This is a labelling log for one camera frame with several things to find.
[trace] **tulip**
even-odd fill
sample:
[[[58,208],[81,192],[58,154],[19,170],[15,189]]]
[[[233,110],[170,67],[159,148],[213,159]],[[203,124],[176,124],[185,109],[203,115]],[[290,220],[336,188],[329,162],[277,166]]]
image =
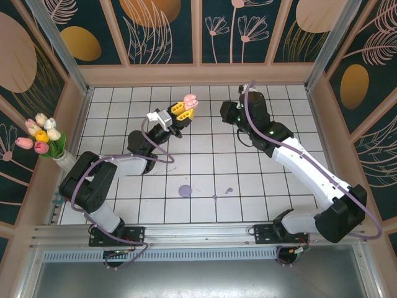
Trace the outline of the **tulip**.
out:
[[[27,120],[25,121],[26,129],[29,129],[29,127],[30,127],[31,125],[37,125],[37,123],[36,123],[33,119],[27,119]]]
[[[188,94],[184,97],[184,104],[185,104],[185,111],[190,110],[190,109],[195,109],[199,102],[196,100],[196,95],[194,94]]]
[[[36,133],[36,140],[46,143],[46,142],[48,142],[50,139],[48,138],[48,135],[45,133],[44,130],[39,130],[39,131]]]
[[[27,128],[27,131],[28,131],[29,135],[31,135],[32,137],[35,137],[36,133],[41,131],[41,127],[38,126],[37,124],[32,124],[32,125],[30,125],[30,127]]]
[[[49,149],[50,149],[50,146],[48,146],[47,143],[40,142],[40,141],[35,143],[35,151],[38,154],[47,153],[49,151]]]
[[[46,121],[47,121],[47,117],[45,117],[43,113],[38,113],[36,115],[36,122],[38,126],[43,127]]]
[[[15,141],[15,144],[18,147],[21,147],[26,150],[29,150],[33,147],[33,141],[29,138],[17,138],[17,140]]]
[[[49,130],[49,129],[55,129],[56,128],[56,122],[54,118],[49,118],[47,121],[44,123],[44,129]]]
[[[57,131],[56,129],[47,130],[47,135],[51,141],[57,141],[61,138],[61,133],[59,131]]]

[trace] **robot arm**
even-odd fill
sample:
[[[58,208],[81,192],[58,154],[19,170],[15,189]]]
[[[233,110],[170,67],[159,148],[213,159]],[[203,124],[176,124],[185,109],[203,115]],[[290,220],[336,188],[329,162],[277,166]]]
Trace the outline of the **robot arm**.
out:
[[[297,139],[289,137],[282,143],[299,148],[332,176],[340,187],[365,205],[367,193],[362,186],[352,188],[345,181],[335,177],[318,163]],[[275,148],[272,159],[289,169],[314,194],[319,207],[319,210],[291,210],[281,217],[281,225],[288,233],[320,233],[330,242],[337,243],[364,220],[364,212],[299,154],[286,147],[278,147]],[[280,218],[275,220],[275,225],[279,225],[276,229],[282,233]]]
[[[281,240],[286,234],[299,232],[320,233],[330,242],[337,243],[346,236],[365,217],[363,210],[354,204],[342,191],[334,187],[311,163],[301,155],[290,149],[278,146],[260,137],[249,125],[244,107],[244,93],[248,92],[248,110],[255,127],[267,137],[290,145],[306,156],[309,153],[302,147],[293,133],[281,123],[270,120],[265,99],[262,93],[254,88],[246,91],[246,86],[240,86],[239,102],[224,102],[220,114],[223,122],[236,125],[241,131],[249,135],[252,144],[260,151],[266,153],[286,168],[288,168],[310,191],[315,195],[319,203],[319,210],[293,210],[282,212],[275,220],[273,229]],[[339,182],[340,187],[352,194],[358,201],[365,205],[367,193],[365,189],[357,185],[352,188],[345,181],[340,180],[321,166],[315,164]]]
[[[147,116],[149,120],[158,121],[148,133],[149,139],[157,146],[169,140],[171,135],[182,138],[181,130],[188,127],[194,116],[198,102],[189,94],[184,102],[178,102],[167,110],[156,109]],[[157,160],[153,154],[156,148],[143,137],[143,130],[134,130],[128,136],[128,149],[131,155],[99,163],[80,186],[75,204],[88,213],[106,232],[117,238],[124,238],[124,221],[117,216],[106,202],[110,185],[115,178],[149,173]],[[78,182],[88,168],[101,156],[93,152],[84,152],[72,170],[60,185],[60,194],[71,198]]]

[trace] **white tile floor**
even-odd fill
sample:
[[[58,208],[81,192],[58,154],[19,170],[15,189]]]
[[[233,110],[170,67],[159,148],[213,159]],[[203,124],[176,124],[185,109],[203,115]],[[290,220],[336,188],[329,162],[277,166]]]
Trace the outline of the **white tile floor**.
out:
[[[303,86],[257,89],[268,99],[274,120],[293,131],[326,166]],[[257,222],[273,220],[291,207],[316,207],[314,197],[292,173],[263,152],[245,147],[236,137],[236,127],[221,121],[222,101],[238,100],[237,91],[237,86],[95,89],[79,154],[87,150],[103,155],[128,153],[127,136],[140,129],[149,111],[165,109],[187,93],[196,94],[200,101],[191,126],[182,131],[183,138],[172,137],[162,145],[174,155],[174,164],[157,163],[147,175],[113,182],[107,202],[127,224]],[[246,135],[241,139],[249,143]],[[183,184],[192,188],[192,196],[186,199],[178,193]],[[229,187],[233,191],[225,194]],[[60,224],[84,223],[67,202]]]

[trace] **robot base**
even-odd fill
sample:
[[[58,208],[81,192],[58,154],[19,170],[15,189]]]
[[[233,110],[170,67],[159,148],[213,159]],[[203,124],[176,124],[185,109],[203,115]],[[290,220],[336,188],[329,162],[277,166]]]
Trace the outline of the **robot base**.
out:
[[[145,227],[125,227],[123,239],[129,238],[132,241],[143,242],[145,240]],[[90,247],[111,247],[128,246],[128,244],[113,240],[103,234],[98,228],[91,228],[88,246]]]
[[[289,234],[286,232],[284,236],[281,238],[274,231],[274,224],[268,223],[264,225],[255,225],[254,228],[254,236],[256,244],[298,244],[299,238],[304,241],[308,241],[308,234],[298,233],[298,234]]]

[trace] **dark teal wallpaper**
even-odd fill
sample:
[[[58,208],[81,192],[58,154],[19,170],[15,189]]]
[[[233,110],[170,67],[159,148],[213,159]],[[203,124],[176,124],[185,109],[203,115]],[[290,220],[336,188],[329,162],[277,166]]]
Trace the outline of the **dark teal wallpaper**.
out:
[[[0,28],[0,95],[25,118],[53,115],[65,82],[10,0]]]
[[[4,252],[6,251],[8,244],[8,239],[0,237],[0,263],[2,260],[2,256],[4,256]]]
[[[378,1],[329,82],[349,132],[397,87],[397,2]]]
[[[273,0],[203,0],[202,63],[263,63],[279,8]]]
[[[365,6],[368,4],[368,0],[362,0],[361,5],[359,7],[359,10],[355,14],[352,22],[350,23],[349,28],[347,28],[345,35],[343,36],[342,40],[339,42],[339,45],[336,47],[335,52],[332,54],[332,57],[329,59],[327,65],[325,66],[325,72],[328,72],[328,69],[331,67],[331,65],[334,63],[334,60],[339,53],[339,50],[345,43],[347,37],[349,36],[350,32],[352,31],[355,23],[357,22],[357,19],[360,17],[362,11],[364,10]]]
[[[383,220],[397,216],[397,105],[355,143]]]
[[[99,0],[43,3],[78,65],[121,64]]]
[[[0,111],[0,222],[14,225],[32,178],[38,154],[15,145],[18,137],[28,137]]]
[[[293,0],[274,62],[314,62],[343,4],[343,0]]]
[[[190,0],[112,0],[131,64],[193,63]]]
[[[389,234],[389,240],[391,243],[391,247],[393,247],[393,250],[395,251],[395,255],[397,257],[397,232]]]

